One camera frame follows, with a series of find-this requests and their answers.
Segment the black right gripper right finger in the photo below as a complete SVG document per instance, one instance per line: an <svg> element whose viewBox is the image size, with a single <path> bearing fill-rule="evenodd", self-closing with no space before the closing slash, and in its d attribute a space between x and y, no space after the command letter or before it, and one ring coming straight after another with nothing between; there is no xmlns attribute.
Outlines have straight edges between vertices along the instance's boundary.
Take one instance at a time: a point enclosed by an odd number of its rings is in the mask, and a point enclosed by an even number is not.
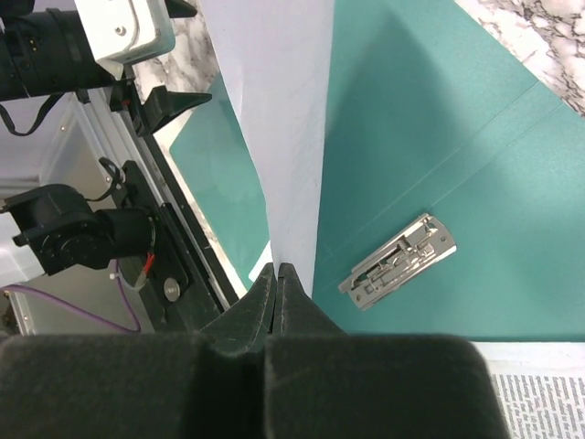
<svg viewBox="0 0 585 439"><path fill-rule="evenodd" d="M305 293L295 267L288 262L279 266L271 317L275 337L346 337L343 331Z"/></svg>

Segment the single printed paper sheet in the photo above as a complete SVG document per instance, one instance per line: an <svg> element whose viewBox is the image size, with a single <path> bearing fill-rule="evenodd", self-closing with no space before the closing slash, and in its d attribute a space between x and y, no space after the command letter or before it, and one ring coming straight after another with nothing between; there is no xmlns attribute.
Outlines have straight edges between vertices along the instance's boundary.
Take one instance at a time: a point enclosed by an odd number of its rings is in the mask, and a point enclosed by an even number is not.
<svg viewBox="0 0 585 439"><path fill-rule="evenodd" d="M335 4L200 5L265 197L273 262L292 264L311 294Z"/></svg>

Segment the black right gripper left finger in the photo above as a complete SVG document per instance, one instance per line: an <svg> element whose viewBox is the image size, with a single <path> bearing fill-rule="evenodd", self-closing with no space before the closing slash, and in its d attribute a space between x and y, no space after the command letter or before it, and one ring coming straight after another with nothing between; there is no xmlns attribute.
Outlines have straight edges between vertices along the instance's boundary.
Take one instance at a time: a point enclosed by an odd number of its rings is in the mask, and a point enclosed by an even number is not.
<svg viewBox="0 0 585 439"><path fill-rule="evenodd" d="M269 262L249 291L200 332L217 352L225 355L260 351L271 333L276 292L274 267Z"/></svg>

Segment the printed white paper sheets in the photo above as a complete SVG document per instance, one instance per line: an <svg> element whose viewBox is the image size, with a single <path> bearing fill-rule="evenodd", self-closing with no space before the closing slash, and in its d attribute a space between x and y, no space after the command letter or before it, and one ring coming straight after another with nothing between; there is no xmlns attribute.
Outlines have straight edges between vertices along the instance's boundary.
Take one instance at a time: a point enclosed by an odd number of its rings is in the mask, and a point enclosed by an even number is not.
<svg viewBox="0 0 585 439"><path fill-rule="evenodd" d="M582 342L476 342L513 438L584 436Z"/></svg>

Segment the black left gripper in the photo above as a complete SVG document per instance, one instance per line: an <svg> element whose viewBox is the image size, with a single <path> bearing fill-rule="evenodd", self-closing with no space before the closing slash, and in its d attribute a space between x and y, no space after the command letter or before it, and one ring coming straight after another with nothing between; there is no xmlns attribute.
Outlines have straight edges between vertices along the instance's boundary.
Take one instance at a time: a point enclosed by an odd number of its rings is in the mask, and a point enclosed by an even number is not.
<svg viewBox="0 0 585 439"><path fill-rule="evenodd" d="M197 8L186 0L166 0L171 19L192 18ZM115 78L94 59L75 10L48 8L1 15L1 99L19 99L111 87ZM152 88L138 106L136 133L151 135L178 116L210 102L206 92Z"/></svg>

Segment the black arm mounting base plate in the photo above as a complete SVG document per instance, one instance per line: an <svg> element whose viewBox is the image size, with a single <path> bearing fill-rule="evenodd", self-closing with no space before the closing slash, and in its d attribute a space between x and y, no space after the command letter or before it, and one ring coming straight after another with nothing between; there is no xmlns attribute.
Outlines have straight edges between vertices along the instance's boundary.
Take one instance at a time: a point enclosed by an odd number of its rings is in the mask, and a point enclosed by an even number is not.
<svg viewBox="0 0 585 439"><path fill-rule="evenodd" d="M132 160L121 166L125 183L114 202L143 210L154 225L154 258L140 293L154 329L197 330L238 297L154 134L136 133L138 106L145 101L133 80L117 81L107 91L111 111L126 119L146 150L143 166Z"/></svg>

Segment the teal plastic folder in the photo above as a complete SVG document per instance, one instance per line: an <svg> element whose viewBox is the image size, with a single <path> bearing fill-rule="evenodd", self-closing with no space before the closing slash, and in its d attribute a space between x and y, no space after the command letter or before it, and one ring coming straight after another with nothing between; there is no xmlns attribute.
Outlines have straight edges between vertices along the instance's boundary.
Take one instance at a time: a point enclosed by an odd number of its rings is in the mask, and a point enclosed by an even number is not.
<svg viewBox="0 0 585 439"><path fill-rule="evenodd" d="M457 250L366 311L338 286L421 213ZM453 1L340 1L314 274L350 333L584 338L584 122Z"/></svg>

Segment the silver folder clip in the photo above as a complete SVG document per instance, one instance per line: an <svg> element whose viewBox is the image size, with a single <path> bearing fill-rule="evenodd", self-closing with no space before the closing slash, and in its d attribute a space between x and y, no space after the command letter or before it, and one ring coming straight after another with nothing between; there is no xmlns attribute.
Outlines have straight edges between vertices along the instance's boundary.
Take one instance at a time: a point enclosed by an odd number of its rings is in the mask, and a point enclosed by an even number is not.
<svg viewBox="0 0 585 439"><path fill-rule="evenodd" d="M356 265L338 289L365 311L456 250L447 228L424 213Z"/></svg>

